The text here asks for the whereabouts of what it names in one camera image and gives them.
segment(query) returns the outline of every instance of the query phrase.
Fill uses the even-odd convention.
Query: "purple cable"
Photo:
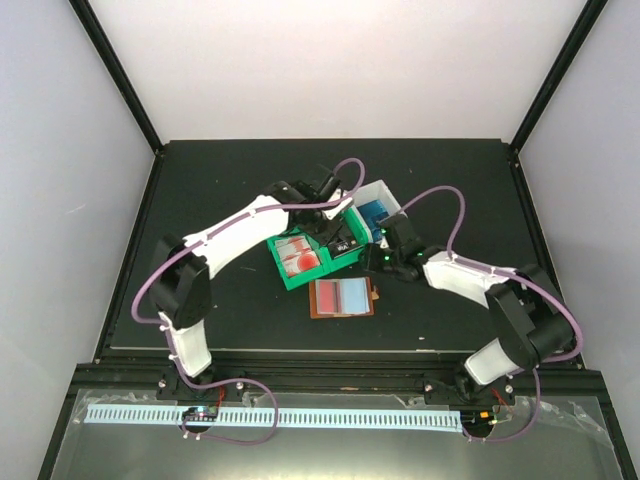
[[[545,289],[539,287],[535,283],[527,280],[526,278],[521,277],[520,275],[516,275],[515,273],[511,273],[508,270],[497,269],[497,268],[492,267],[491,265],[487,265],[487,264],[484,264],[484,263],[476,262],[474,260],[468,260],[468,259],[460,258],[458,256],[454,256],[454,253],[453,253],[453,242],[456,239],[456,236],[458,235],[458,231],[460,230],[460,227],[462,226],[462,222],[464,220],[464,216],[465,216],[465,212],[466,212],[466,202],[465,202],[465,199],[464,199],[464,195],[462,194],[462,192],[460,190],[458,190],[456,187],[453,187],[451,185],[440,185],[440,186],[437,186],[437,187],[430,188],[429,190],[426,190],[426,191],[422,192],[420,195],[416,196],[412,200],[409,200],[400,209],[400,212],[404,212],[407,208],[411,207],[418,200],[421,200],[422,198],[426,197],[427,195],[431,195],[432,193],[441,192],[441,191],[451,191],[451,192],[455,193],[456,196],[458,197],[459,202],[460,202],[460,209],[458,211],[458,218],[456,220],[455,225],[453,226],[453,230],[451,230],[451,234],[449,235],[449,240],[447,241],[447,254],[449,255],[449,258],[451,258],[454,262],[456,262],[456,263],[458,263],[460,265],[464,265],[466,267],[470,267],[470,268],[473,268],[475,270],[479,270],[479,271],[484,272],[484,273],[491,273],[493,275],[499,275],[499,276],[502,276],[502,277],[506,277],[506,278],[508,278],[510,280],[515,280],[516,282],[519,282],[522,285],[526,286],[527,288],[530,288],[534,292],[538,293],[545,300],[547,300],[554,307],[556,307],[560,313],[562,313],[562,315],[567,319],[567,321],[571,325],[571,328],[573,328],[573,332],[574,332],[574,335],[576,337],[576,346],[570,352],[567,352],[567,353],[564,353],[564,354],[561,354],[561,355],[554,355],[554,356],[551,356],[551,357],[545,359],[544,360],[545,363],[563,362],[565,360],[570,360],[570,359],[576,357],[577,355],[579,355],[580,352],[582,351],[583,346],[584,346],[584,337],[582,335],[582,329],[580,328],[580,325],[578,325],[578,322],[576,321],[575,317],[571,314],[569,309],[567,307],[565,307],[562,304],[562,302],[558,301],[557,298],[555,298],[553,295],[551,295],[549,292],[547,292]]]
[[[340,203],[344,202],[346,199],[353,197],[353,194],[364,183],[365,168],[364,168],[364,164],[362,163],[362,161],[360,159],[358,159],[358,158],[346,158],[346,159],[342,160],[333,169],[333,173],[337,173],[340,169],[342,169],[346,165],[349,165],[350,163],[355,163],[360,167],[360,175],[359,175],[358,181],[356,182],[356,184],[353,187],[353,189],[350,190],[349,192],[347,192],[341,198],[339,198],[337,200],[333,200],[331,202],[324,202],[324,203],[268,205],[268,206],[265,206],[265,207],[256,208],[256,210],[255,210],[256,213],[267,212],[269,210],[312,210],[312,209],[317,209],[317,208],[335,207],[336,205],[339,205]],[[220,227],[216,228],[215,230],[209,232],[209,234],[207,235],[207,240],[211,240],[218,233],[222,232],[223,230],[226,230],[227,228],[235,225],[236,223],[244,220],[245,218],[248,218],[249,216],[251,216],[251,214],[246,212],[246,213],[244,213],[242,215],[239,215],[237,217],[232,218],[231,220],[229,220],[225,224],[223,224]],[[140,287],[140,290],[138,290],[138,293],[136,293],[136,296],[133,299],[133,303],[131,304],[131,316],[133,317],[133,319],[136,322],[143,323],[143,324],[151,324],[151,325],[163,325],[164,324],[164,322],[162,320],[160,320],[159,318],[149,318],[149,317],[140,316],[139,310],[140,310],[140,303],[142,302],[142,298],[146,295],[146,293],[149,290],[149,288],[151,288],[151,285],[153,285],[153,283],[156,280],[158,280],[158,278],[160,278],[160,276],[169,267],[171,267],[178,260],[180,260],[184,256],[188,255],[189,253],[193,252],[196,248],[202,246],[203,244],[204,244],[204,242],[198,241],[198,242],[194,243],[193,245],[189,245],[184,250],[181,250],[179,253],[177,253],[176,255],[171,257],[169,260],[167,260],[165,263],[160,265],[160,267],[158,267],[158,269],[155,272],[153,272],[149,276],[149,278],[142,284],[142,287]]]
[[[462,433],[464,433],[465,437],[467,437],[469,441],[478,441],[478,442],[486,442],[486,443],[510,442],[511,440],[516,440],[517,438],[522,437],[529,430],[531,430],[533,425],[536,423],[536,420],[538,420],[538,417],[540,416],[540,377],[538,376],[538,371],[535,368],[531,370],[531,373],[533,373],[533,378],[536,382],[536,406],[534,407],[533,415],[529,419],[529,422],[524,427],[522,427],[521,430],[518,430],[516,433],[512,435],[508,435],[506,437],[501,437],[501,438],[474,437],[473,435],[469,434],[469,432],[467,432],[466,428],[462,427]]]
[[[330,201],[330,202],[322,202],[322,203],[268,205],[268,206],[265,206],[265,207],[256,208],[255,213],[258,214],[258,213],[261,213],[261,212],[267,212],[269,210],[311,210],[311,209],[322,209],[322,208],[335,207],[335,206],[341,204],[346,199],[349,199],[349,198],[353,197],[353,194],[364,183],[365,168],[364,168],[364,164],[362,163],[362,161],[360,159],[358,159],[358,158],[346,158],[346,159],[342,160],[333,169],[333,173],[337,173],[344,166],[349,165],[351,163],[355,163],[360,167],[360,175],[358,176],[358,181],[356,182],[356,184],[353,187],[353,189],[350,190],[349,192],[347,192],[345,195],[343,195],[339,199],[333,200],[333,201]],[[209,232],[207,234],[207,240],[211,240],[213,237],[218,235],[220,232],[226,230],[227,228],[235,225],[236,223],[238,223],[238,222],[240,222],[240,221],[242,221],[242,220],[244,220],[244,219],[246,219],[246,218],[248,218],[250,216],[251,216],[251,214],[247,212],[247,213],[244,213],[242,215],[239,215],[237,217],[232,218],[231,220],[229,220],[228,222],[224,223],[220,227],[218,227],[215,230],[212,230],[211,232]],[[202,246],[203,244],[204,244],[203,241],[198,241],[198,242],[194,243],[193,245],[190,245],[189,247],[187,247],[184,250],[180,251],[179,253],[177,253],[176,255],[171,257],[170,259],[168,259],[166,262],[164,262],[162,265],[160,265],[160,267],[158,267],[156,269],[156,271],[153,272],[149,276],[149,278],[142,284],[142,287],[140,287],[140,290],[138,290],[138,293],[134,297],[133,302],[131,304],[131,316],[133,317],[133,319],[136,322],[142,323],[142,324],[161,325],[163,327],[168,327],[168,324],[166,324],[166,322],[164,322],[160,318],[148,318],[148,317],[145,318],[145,317],[140,316],[139,309],[140,309],[140,303],[142,302],[142,298],[145,296],[145,294],[147,293],[149,288],[151,288],[151,285],[153,285],[153,283],[156,280],[158,280],[158,278],[160,278],[160,276],[168,268],[170,268],[178,260],[180,260],[184,256],[188,255],[189,253],[194,251],[196,248]],[[169,346],[169,351],[171,352],[171,355],[176,357],[174,363],[176,364],[176,367],[178,368],[178,373],[180,374],[180,377],[182,378],[182,381],[187,386],[189,386],[190,388],[193,388],[193,389],[196,389],[196,390],[208,390],[210,388],[218,388],[218,387],[221,387],[221,386],[224,386],[224,385],[228,385],[230,383],[244,382],[244,383],[248,383],[250,385],[256,385],[257,387],[260,387],[262,390],[264,390],[264,392],[269,396],[269,398],[273,402],[273,409],[274,409],[273,424],[271,425],[271,427],[270,427],[269,431],[266,433],[266,435],[264,435],[262,438],[259,438],[257,440],[244,441],[244,440],[235,440],[235,439],[232,439],[232,438],[226,438],[226,437],[221,437],[221,436],[218,436],[218,435],[208,435],[208,434],[200,434],[200,438],[206,438],[206,439],[210,439],[210,440],[218,440],[220,442],[229,443],[229,444],[232,444],[232,445],[253,446],[253,445],[260,445],[260,444],[266,442],[267,440],[269,440],[273,436],[273,434],[275,433],[276,428],[278,426],[278,402],[277,402],[275,396],[273,395],[273,392],[266,385],[264,385],[263,383],[260,383],[260,382],[258,382],[256,380],[251,380],[251,379],[248,379],[248,378],[242,378],[242,379],[234,378],[234,379],[230,379],[230,380],[222,380],[222,381],[219,381],[219,382],[213,382],[213,383],[204,384],[204,385],[198,385],[196,383],[193,383],[191,381],[191,379],[189,378],[189,376],[187,375],[187,373],[185,372],[184,367],[182,366],[182,363],[180,363],[180,361],[179,361],[179,358],[177,358],[177,356],[176,356],[175,345],[173,344],[173,341],[171,339],[171,335],[169,334],[169,330],[165,330],[165,337],[167,339],[167,345]],[[182,431],[185,433],[185,435],[187,435],[187,436],[189,435],[189,432],[187,432],[187,430],[186,430],[185,422],[183,422],[183,424],[182,424]]]
[[[554,307],[556,307],[560,313],[562,313],[562,315],[567,319],[567,321],[571,325],[571,328],[573,329],[573,333],[576,337],[576,346],[570,352],[563,353],[560,355],[553,355],[549,358],[546,358],[545,360],[543,360],[544,363],[564,362],[565,360],[571,360],[582,351],[582,348],[584,346],[584,336],[582,334],[582,329],[580,328],[580,325],[578,325],[578,322],[576,321],[575,317],[571,314],[569,309],[565,307],[562,304],[562,302],[558,301],[557,298],[555,298],[545,289],[543,289],[542,287],[539,287],[532,281],[527,280],[526,278],[521,277],[520,275],[516,275],[515,273],[512,273],[508,270],[502,270],[499,268],[492,270],[492,267],[490,265],[485,265],[484,263],[475,262],[473,260],[468,260],[466,258],[457,257],[455,258],[454,261],[459,263],[460,265],[465,265],[467,267],[471,267],[481,272],[493,273],[494,275],[507,277],[509,280],[515,280],[516,282],[521,283],[522,285],[526,286],[527,288],[530,288],[531,290],[539,294],[542,298],[544,298],[549,303],[551,303]]]
[[[460,209],[458,210],[458,218],[456,219],[456,223],[453,226],[453,229],[451,230],[451,233],[449,234],[449,240],[447,240],[447,253],[449,254],[449,257],[451,257],[453,255],[453,241],[456,239],[456,236],[458,235],[458,231],[460,230],[460,227],[462,226],[462,222],[464,220],[464,215],[465,215],[465,212],[467,210],[467,204],[464,201],[464,195],[462,194],[462,192],[460,190],[458,190],[456,187],[454,187],[452,185],[439,185],[437,187],[430,188],[429,190],[426,190],[426,191],[422,192],[420,195],[418,195],[417,197],[413,198],[412,200],[409,200],[398,211],[398,213],[404,212],[407,208],[412,206],[414,203],[422,200],[427,195],[431,195],[432,193],[443,192],[443,191],[449,191],[449,192],[455,193],[456,196],[458,197],[458,201],[460,202]]]

